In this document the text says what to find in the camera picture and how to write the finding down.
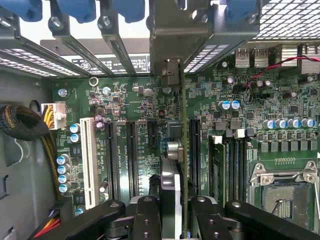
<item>ventilation grille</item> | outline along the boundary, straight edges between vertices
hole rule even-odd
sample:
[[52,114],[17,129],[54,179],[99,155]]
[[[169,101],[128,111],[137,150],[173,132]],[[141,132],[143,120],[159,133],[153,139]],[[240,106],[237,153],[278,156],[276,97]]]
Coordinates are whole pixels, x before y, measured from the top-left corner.
[[320,0],[271,0],[262,8],[254,39],[320,39]]
[[[57,73],[61,73],[61,74],[64,74],[66,76],[80,76],[78,73],[75,73],[74,71],[71,71],[71,70],[69,70],[69,69],[67,69],[67,68],[65,68],[63,66],[55,64],[55,63],[53,63],[51,61],[48,61],[48,60],[46,60],[44,58],[41,58],[40,56],[34,55],[34,54],[32,54],[30,52],[27,52],[27,51],[25,51],[23,49],[19,49],[19,48],[0,49],[0,51],[4,52],[6,54],[10,54],[10,55],[12,55],[12,56],[14,56],[16,58],[20,58],[20,59],[32,62],[34,64],[40,65],[42,67],[51,69],[53,71],[56,71]],[[25,66],[23,64],[20,64],[20,63],[17,63],[17,62],[16,62],[16,64],[19,64],[19,66],[27,67],[27,66]],[[48,76],[41,75],[43,77],[56,76],[54,74],[51,74],[51,73],[48,73],[48,72],[45,72],[45,71],[42,71],[42,70],[39,70],[39,69],[36,69],[36,70],[38,71],[38,73],[46,73],[46,74],[48,74]]]
[[36,75],[39,75],[42,77],[56,77],[57,76],[52,73],[42,71],[42,70],[39,70],[39,69],[31,67],[31,66],[23,65],[21,63],[15,62],[15,61],[10,61],[10,60],[2,58],[2,57],[0,57],[0,65],[6,66],[6,67],[11,67],[11,68],[25,71],[28,73],[36,74]]
[[211,59],[216,58],[229,45],[207,45],[184,69],[185,73],[195,73]]

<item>white pci slot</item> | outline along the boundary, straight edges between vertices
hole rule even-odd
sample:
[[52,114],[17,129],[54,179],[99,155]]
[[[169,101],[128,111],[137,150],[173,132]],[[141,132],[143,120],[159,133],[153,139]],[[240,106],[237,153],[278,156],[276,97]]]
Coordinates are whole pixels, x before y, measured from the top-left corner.
[[93,117],[80,118],[84,197],[85,208],[87,210],[99,204],[98,163],[94,124]]

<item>white connector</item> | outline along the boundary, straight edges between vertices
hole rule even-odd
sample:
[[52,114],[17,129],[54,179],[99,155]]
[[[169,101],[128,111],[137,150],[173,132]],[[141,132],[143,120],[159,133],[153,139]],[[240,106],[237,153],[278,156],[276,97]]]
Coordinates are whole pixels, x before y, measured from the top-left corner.
[[80,118],[80,135],[84,199],[85,208],[88,210],[99,204],[98,161],[93,117]]
[[41,113],[43,114],[46,106],[52,106],[53,110],[53,128],[50,130],[58,130],[67,126],[67,114],[65,103],[42,103]]

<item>gray metal panel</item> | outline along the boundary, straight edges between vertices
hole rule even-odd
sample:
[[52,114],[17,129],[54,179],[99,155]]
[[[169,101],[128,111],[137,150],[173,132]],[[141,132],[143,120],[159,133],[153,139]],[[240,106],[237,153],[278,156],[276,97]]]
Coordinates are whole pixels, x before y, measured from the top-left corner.
[[[22,77],[0,71],[0,105],[18,103],[29,106],[32,100],[52,101],[49,80]],[[0,199],[0,237],[10,229],[24,240],[48,216],[55,200],[50,167],[41,142],[28,142],[30,156],[6,167],[0,133],[0,177],[8,175],[9,195]]]
[[[122,40],[128,54],[147,54],[150,51],[149,38],[123,38]],[[105,40],[102,38],[78,39],[78,41],[94,55],[113,54]],[[41,40],[40,45],[55,52],[56,54],[59,54],[60,56],[76,55],[58,40]]]

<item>mounting hole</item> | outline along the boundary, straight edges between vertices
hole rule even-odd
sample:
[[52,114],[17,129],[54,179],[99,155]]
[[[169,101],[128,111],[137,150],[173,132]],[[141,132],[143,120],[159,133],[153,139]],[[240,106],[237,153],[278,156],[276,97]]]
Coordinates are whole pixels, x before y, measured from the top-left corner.
[[93,77],[91,77],[91,78],[89,79],[89,85],[90,85],[91,87],[95,87],[95,86],[97,86],[98,84],[99,84],[99,78],[93,76]]
[[215,239],[219,239],[220,238],[220,234],[217,231],[213,234],[213,236],[214,236]]
[[41,113],[41,107],[40,107],[40,104],[37,100],[32,100],[30,103],[29,103],[29,108],[34,111],[35,113],[37,114],[40,114]]

